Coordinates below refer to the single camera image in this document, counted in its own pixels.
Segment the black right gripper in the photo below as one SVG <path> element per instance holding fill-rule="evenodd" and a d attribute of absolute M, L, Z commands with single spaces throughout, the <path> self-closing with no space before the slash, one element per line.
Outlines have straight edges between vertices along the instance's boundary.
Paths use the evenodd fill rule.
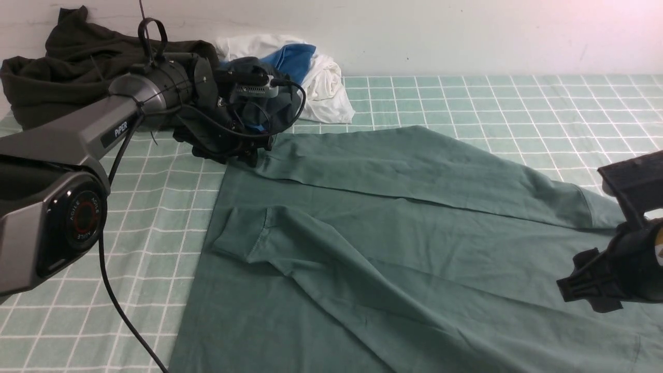
<path fill-rule="evenodd" d="M 622 302 L 630 300 L 605 252 L 599 252 L 598 248 L 585 250 L 574 255 L 573 264 L 571 274 L 557 280 L 565 302 L 586 300 L 594 312 L 606 313 L 622 309 Z"/>

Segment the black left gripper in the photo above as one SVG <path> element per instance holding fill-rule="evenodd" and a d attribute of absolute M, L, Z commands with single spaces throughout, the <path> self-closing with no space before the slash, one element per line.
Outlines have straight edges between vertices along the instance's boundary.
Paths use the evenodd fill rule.
<path fill-rule="evenodd" d="M 196 157 L 221 164 L 238 158 L 255 167 L 259 151 L 272 149 L 272 134 L 253 134 L 239 123 L 227 102 L 231 83 L 219 87 L 213 78 L 218 67 L 208 59 L 198 54 L 173 54 L 172 58 L 184 66 L 193 87 L 191 102 L 177 113 L 183 128 L 175 130 L 175 140 L 191 144 Z"/>

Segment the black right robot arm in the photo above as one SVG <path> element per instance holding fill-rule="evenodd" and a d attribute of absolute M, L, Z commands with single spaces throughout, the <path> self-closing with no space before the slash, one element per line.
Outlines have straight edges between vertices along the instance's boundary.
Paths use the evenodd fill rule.
<path fill-rule="evenodd" d="M 660 304 L 661 227 L 661 218 L 636 231 L 622 223 L 605 250 L 576 254 L 571 274 L 556 282 L 563 300 L 586 300 L 599 313 L 618 311 L 623 302 Z"/>

